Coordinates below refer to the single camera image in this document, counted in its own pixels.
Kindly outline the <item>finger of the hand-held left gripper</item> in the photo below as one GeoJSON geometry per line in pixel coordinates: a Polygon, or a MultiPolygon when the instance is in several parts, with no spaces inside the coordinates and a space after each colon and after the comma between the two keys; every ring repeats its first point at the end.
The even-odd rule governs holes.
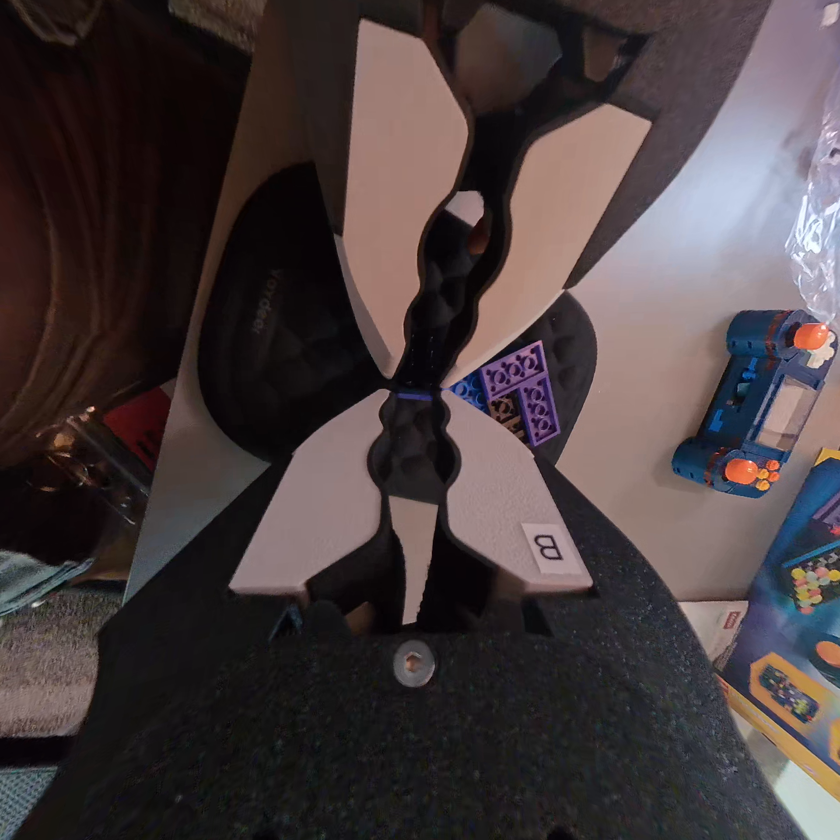
{"type": "Polygon", "coordinates": [[[603,104],[531,143],[508,200],[507,255],[479,299],[476,329],[445,387],[488,362],[556,301],[651,125],[603,104]]]}
{"type": "Polygon", "coordinates": [[[386,379],[406,350],[427,230],[455,192],[468,141],[468,117],[432,50],[363,18],[343,222],[334,242],[353,315],[386,379]]]}

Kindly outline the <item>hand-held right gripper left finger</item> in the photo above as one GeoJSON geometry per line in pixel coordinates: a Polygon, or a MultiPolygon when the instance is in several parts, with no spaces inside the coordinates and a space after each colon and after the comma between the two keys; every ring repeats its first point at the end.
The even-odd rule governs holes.
{"type": "Polygon", "coordinates": [[[295,451],[230,581],[241,595],[298,595],[374,537],[382,494],[368,455],[382,434],[382,388],[328,421],[295,451]]]}

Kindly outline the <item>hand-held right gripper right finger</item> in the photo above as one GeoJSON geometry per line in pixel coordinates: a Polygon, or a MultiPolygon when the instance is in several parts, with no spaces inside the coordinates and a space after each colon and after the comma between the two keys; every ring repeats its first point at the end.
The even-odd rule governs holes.
{"type": "Polygon", "coordinates": [[[459,468],[447,490],[452,535],[520,582],[526,593],[593,587],[533,452],[504,426],[451,392],[446,434],[459,468]]]}

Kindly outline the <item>blue and purple brick assembly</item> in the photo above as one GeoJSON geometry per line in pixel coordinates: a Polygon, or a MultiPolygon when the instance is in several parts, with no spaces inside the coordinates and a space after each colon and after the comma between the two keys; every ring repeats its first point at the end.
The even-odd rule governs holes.
{"type": "Polygon", "coordinates": [[[547,356],[540,340],[482,365],[449,390],[529,448],[560,434],[547,356]]]}

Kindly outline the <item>black quilted wrist rest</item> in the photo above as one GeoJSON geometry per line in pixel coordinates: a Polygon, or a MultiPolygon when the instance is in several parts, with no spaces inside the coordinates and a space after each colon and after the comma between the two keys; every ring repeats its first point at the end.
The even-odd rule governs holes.
{"type": "MultiPolygon", "coordinates": [[[[411,335],[438,329],[438,381],[462,338],[473,304],[467,276],[469,226],[449,212],[426,241],[426,289],[411,335]]],[[[589,394],[595,331],[568,292],[494,360],[540,340],[560,434],[536,447],[553,466],[589,394]]],[[[314,163],[269,177],[243,207],[229,236],[207,303],[197,370],[215,423],[250,454],[287,464],[292,451],[329,420],[386,387],[362,338],[344,284],[314,163]]],[[[432,401],[390,396],[374,472],[389,496],[440,504],[455,457],[440,451],[443,414],[432,401]]]]}

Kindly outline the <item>clear plastic bag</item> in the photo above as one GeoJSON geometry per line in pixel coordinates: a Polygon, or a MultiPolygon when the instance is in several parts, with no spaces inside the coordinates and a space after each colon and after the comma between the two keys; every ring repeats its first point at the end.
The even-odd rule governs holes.
{"type": "Polygon", "coordinates": [[[785,242],[792,279],[805,309],[839,324],[839,118],[827,108],[805,192],[785,242]]]}

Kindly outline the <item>red plastic object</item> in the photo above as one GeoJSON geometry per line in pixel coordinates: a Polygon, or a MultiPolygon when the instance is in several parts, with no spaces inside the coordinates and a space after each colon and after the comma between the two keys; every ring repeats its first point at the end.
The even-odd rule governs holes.
{"type": "Polygon", "coordinates": [[[159,385],[107,411],[102,421],[121,444],[154,473],[171,406],[170,393],[159,385]]]}

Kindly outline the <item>brick instruction booklet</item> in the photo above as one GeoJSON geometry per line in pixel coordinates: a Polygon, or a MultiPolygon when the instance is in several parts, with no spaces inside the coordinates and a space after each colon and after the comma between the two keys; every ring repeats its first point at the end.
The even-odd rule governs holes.
{"type": "Polygon", "coordinates": [[[748,601],[679,602],[710,662],[718,667],[736,640],[749,609],[748,601]]]}

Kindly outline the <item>dark blue brick game console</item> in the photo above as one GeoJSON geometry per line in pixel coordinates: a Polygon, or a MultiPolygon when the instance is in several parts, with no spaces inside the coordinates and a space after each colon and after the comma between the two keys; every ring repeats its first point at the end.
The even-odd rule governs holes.
{"type": "Polygon", "coordinates": [[[837,353],[831,326],[804,310],[743,310],[726,335],[728,364],[674,474],[721,494],[764,497],[779,480],[837,353]]]}

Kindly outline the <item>person's denim jacket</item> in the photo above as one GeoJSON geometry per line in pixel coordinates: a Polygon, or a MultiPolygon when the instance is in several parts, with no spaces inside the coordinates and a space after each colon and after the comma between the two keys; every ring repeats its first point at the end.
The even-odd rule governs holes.
{"type": "Polygon", "coordinates": [[[86,573],[93,558],[51,565],[26,553],[1,551],[1,617],[14,614],[86,573]]]}

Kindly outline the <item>person's brown trousers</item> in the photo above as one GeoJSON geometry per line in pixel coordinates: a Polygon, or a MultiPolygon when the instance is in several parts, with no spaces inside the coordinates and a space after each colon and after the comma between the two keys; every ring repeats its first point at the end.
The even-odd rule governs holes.
{"type": "Polygon", "coordinates": [[[92,2],[45,40],[2,2],[2,468],[169,381],[249,73],[169,2],[92,2]]]}

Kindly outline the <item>brick set box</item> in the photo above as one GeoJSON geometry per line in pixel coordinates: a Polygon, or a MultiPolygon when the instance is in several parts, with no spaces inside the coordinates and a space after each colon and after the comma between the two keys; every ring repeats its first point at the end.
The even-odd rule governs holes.
{"type": "Polygon", "coordinates": [[[816,457],[715,670],[730,708],[838,799],[838,450],[816,457]]]}

